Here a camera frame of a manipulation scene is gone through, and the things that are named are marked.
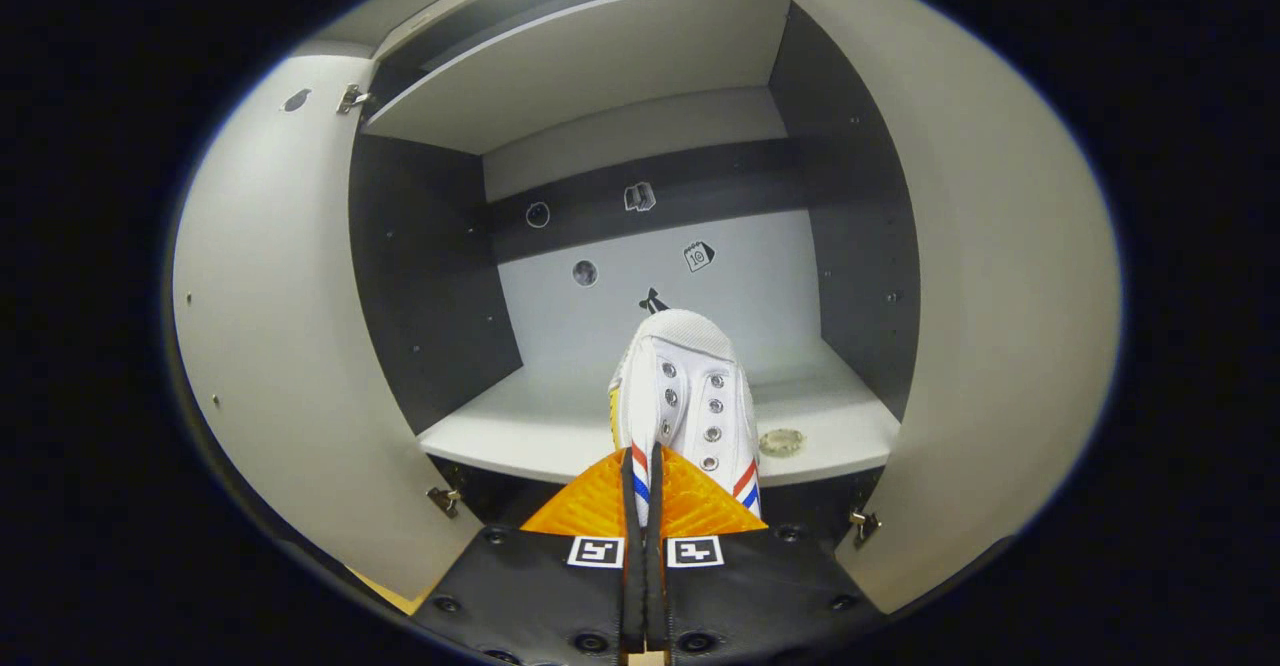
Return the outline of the grey shoe cabinet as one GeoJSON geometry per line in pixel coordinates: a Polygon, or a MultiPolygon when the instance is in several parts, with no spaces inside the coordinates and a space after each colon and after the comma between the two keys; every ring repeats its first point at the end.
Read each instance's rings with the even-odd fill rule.
{"type": "Polygon", "coordinates": [[[440,0],[374,54],[349,242],[384,377],[444,489],[516,525],[611,448],[654,309],[737,346],[762,491],[886,470],[920,273],[868,86],[794,0],[440,0]]]}

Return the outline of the grey shoe cabinet door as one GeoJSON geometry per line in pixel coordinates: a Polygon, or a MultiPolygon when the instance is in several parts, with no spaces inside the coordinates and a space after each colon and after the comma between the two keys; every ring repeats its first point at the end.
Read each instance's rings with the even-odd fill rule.
{"type": "Polygon", "coordinates": [[[358,118],[338,108],[370,59],[294,55],[232,111],[195,170],[175,234],[175,333],[223,452],[289,525],[406,598],[480,530],[443,488],[378,361],[349,243],[358,118]]]}
{"type": "Polygon", "coordinates": [[[870,91],[920,261],[911,389],[838,562],[882,612],[922,602],[1055,497],[1108,398],[1120,254],[1085,154],[1037,88],[922,0],[794,0],[870,91]]]}

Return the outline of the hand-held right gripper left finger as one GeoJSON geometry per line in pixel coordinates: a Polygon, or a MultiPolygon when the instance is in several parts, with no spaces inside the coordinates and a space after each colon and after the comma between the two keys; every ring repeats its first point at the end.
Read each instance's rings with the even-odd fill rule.
{"type": "Polygon", "coordinates": [[[644,534],[617,450],[518,528],[488,526],[413,612],[479,663],[631,666],[645,647],[644,534]]]}

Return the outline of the white striped shoe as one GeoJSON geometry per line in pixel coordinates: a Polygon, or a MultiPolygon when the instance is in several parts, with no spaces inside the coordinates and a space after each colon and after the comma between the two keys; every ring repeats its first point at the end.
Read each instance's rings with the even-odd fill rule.
{"type": "Polygon", "coordinates": [[[640,526],[655,523],[663,537],[764,528],[753,394],[731,339],[709,318],[654,309],[608,391],[640,526]]]}

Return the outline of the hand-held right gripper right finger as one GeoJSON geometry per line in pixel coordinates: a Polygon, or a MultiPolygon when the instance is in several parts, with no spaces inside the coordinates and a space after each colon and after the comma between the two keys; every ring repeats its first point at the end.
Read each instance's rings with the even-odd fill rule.
{"type": "Polygon", "coordinates": [[[755,532],[646,538],[646,646],[664,666],[819,666],[887,615],[838,564],[878,470],[763,491],[755,532]]]}

